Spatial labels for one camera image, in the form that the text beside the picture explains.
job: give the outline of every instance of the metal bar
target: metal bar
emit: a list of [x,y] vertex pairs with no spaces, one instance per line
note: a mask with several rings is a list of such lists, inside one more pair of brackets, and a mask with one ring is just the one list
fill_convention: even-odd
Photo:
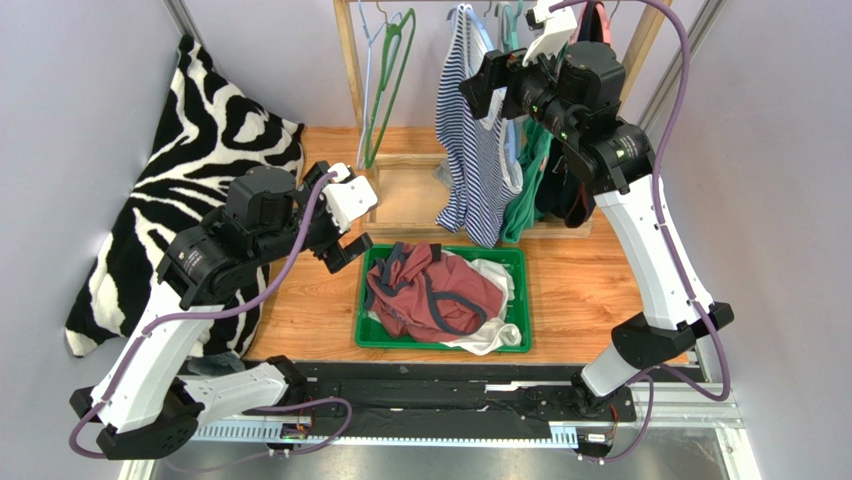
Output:
[[[722,388],[718,383],[701,385],[707,390]],[[648,408],[648,384],[630,386],[635,402],[636,423],[640,425]],[[731,428],[742,429],[742,416],[733,396],[724,402],[715,402],[683,383],[654,383],[654,408],[651,415],[654,428]]]
[[[198,430],[194,441],[290,443],[311,445],[325,440],[326,436],[308,438],[282,437],[282,428],[295,424],[297,417],[252,417],[235,415],[219,420]],[[335,445],[394,445],[430,447],[487,447],[487,448],[577,448],[577,429],[565,422],[550,423],[551,438],[537,439],[469,439],[469,438],[407,438],[407,437],[347,437],[334,441]]]
[[126,460],[121,464],[119,480],[147,480],[154,478],[155,460]]
[[201,40],[201,32],[198,31],[198,27],[183,0],[163,0],[163,5],[166,6],[166,10],[169,11],[181,35],[192,35],[193,38],[198,40],[198,43],[204,45],[204,41]]
[[716,429],[716,438],[719,439],[722,459],[725,461],[730,480],[761,479],[746,430],[719,428]]
[[[719,12],[722,10],[726,1],[727,0],[707,0],[701,7],[701,11],[698,12],[695,22],[693,22],[692,27],[689,29],[689,43],[692,46],[692,58],[695,58],[695,53],[700,49],[704,40],[707,38],[710,28],[719,16]],[[657,118],[660,116],[660,111],[666,101],[674,94],[677,83],[680,80],[680,69],[682,65],[683,59],[680,54],[675,55],[669,64],[668,69],[666,69],[666,74],[663,76],[663,79],[660,80],[660,85],[657,87],[657,90],[654,92],[654,95],[645,107],[645,111],[642,112],[642,116],[639,118],[637,125],[643,130],[648,131],[654,125]]]

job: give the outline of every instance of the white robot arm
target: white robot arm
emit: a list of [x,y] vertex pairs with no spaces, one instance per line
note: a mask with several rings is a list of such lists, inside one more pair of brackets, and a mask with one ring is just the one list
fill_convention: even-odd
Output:
[[[527,22],[541,26],[537,19],[544,19],[576,25],[576,21],[561,20],[573,20],[567,7],[550,12],[558,8],[557,3],[563,4],[538,2],[528,12]],[[545,37],[548,24],[543,27]],[[554,38],[561,38],[562,33]],[[577,42],[565,47],[564,59],[557,62],[554,57],[565,42],[538,40],[542,41],[534,42],[530,49],[488,52],[477,74],[463,81],[459,89],[473,117],[482,118],[491,92],[505,87],[504,118],[529,115],[561,141],[563,156],[558,168],[582,182],[601,207],[639,284],[643,311],[615,327],[612,344],[572,382],[577,410],[593,415],[640,371],[675,358],[709,333],[705,322],[699,321],[702,315],[695,302],[709,308],[716,329],[733,321],[733,311],[728,304],[714,302],[698,280],[671,223],[662,180],[658,208],[664,222],[658,220],[652,188],[657,179],[651,175],[654,151],[645,132],[618,117],[625,70],[615,53],[605,43]],[[671,235],[677,259],[660,231],[661,223]],[[687,294],[678,261],[694,296]]]
[[[333,175],[330,183],[318,185]],[[311,187],[322,191],[315,200],[317,211],[308,198]],[[307,216],[301,225],[295,221],[294,201],[298,213]],[[372,246],[366,234],[346,248],[338,240],[377,203],[367,179],[343,164],[329,168],[319,162],[299,189],[291,174],[269,167],[234,180],[225,206],[179,233],[169,246],[157,268],[160,282],[116,365],[100,384],[77,390],[71,398],[81,418],[89,415],[105,426],[97,440],[104,456],[162,458],[210,422],[287,403],[290,390],[305,378],[284,357],[216,378],[178,379],[177,374],[214,318],[231,316],[222,312],[223,305],[254,281],[259,266],[308,248],[335,273]],[[161,314],[179,309],[188,309],[186,317],[200,318],[163,322]]]

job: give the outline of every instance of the wooden floor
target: wooden floor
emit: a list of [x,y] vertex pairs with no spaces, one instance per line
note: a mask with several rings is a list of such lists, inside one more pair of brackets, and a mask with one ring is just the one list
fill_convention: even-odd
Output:
[[[304,135],[308,161],[354,164],[354,129],[310,128]],[[440,153],[431,129],[388,129],[383,153]],[[365,349],[355,345],[354,321],[360,261],[331,275],[305,254],[266,302],[249,358],[286,355],[294,360],[585,363],[609,344],[610,330],[641,310],[639,291],[615,233],[597,211],[586,239],[523,240],[532,299],[533,347],[525,354]],[[346,239],[360,234],[360,227]],[[374,239],[392,243],[393,238]],[[467,245],[448,236],[441,243]],[[278,273],[283,262],[273,268]]]

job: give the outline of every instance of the gray wall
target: gray wall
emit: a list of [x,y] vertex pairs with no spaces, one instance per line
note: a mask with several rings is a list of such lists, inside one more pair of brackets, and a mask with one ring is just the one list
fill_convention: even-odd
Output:
[[159,1],[0,2],[0,478],[118,475],[67,438],[71,392],[121,342],[75,360],[62,326],[150,153],[178,40]]
[[[255,0],[251,8],[230,0],[185,1],[217,65],[246,95],[285,118],[309,126],[355,125],[331,0]],[[414,44],[390,125],[434,125],[438,80],[450,42],[451,27],[445,19],[458,3],[382,4],[391,14],[409,7],[414,7],[417,14]],[[533,4],[526,2],[526,8]],[[615,2],[606,4],[612,11]],[[673,8],[689,26],[702,4],[701,0],[675,0]],[[472,5],[480,16],[487,9],[487,2]],[[365,77],[366,40],[357,4],[350,8]],[[637,2],[622,2],[619,7],[612,25],[613,47],[619,55],[627,49],[643,8]],[[375,2],[364,2],[364,13],[368,26],[375,31],[384,19]],[[486,26],[492,39],[497,40],[497,20],[492,14],[487,17]],[[523,19],[518,33],[521,45],[528,46],[533,36]],[[373,45],[372,89],[378,81],[382,38]],[[308,48],[299,49],[297,43]],[[673,31],[663,28],[622,109],[626,119],[638,121],[676,48]]]
[[663,167],[696,270],[734,306],[722,337],[773,480],[852,468],[852,30],[834,22],[852,4],[802,5],[727,2]]

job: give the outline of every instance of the green basket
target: green basket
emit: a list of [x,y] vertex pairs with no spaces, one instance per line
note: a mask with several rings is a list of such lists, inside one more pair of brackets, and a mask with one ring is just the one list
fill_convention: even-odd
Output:
[[[460,347],[448,347],[440,343],[422,343],[403,335],[391,338],[381,323],[367,316],[364,302],[367,298],[367,272],[375,258],[387,258],[393,245],[374,245],[364,254],[364,269],[361,273],[361,295],[358,303],[358,315],[355,317],[355,344],[364,348],[416,348],[422,350],[459,350]],[[462,256],[466,260],[484,259],[497,262],[504,267],[515,282],[515,299],[509,302],[506,323],[517,325],[521,331],[521,343],[517,346],[504,345],[496,352],[526,353],[532,348],[532,329],[530,328],[530,305],[527,291],[527,267],[524,252],[517,248],[487,249],[480,247],[443,247],[448,252]]]

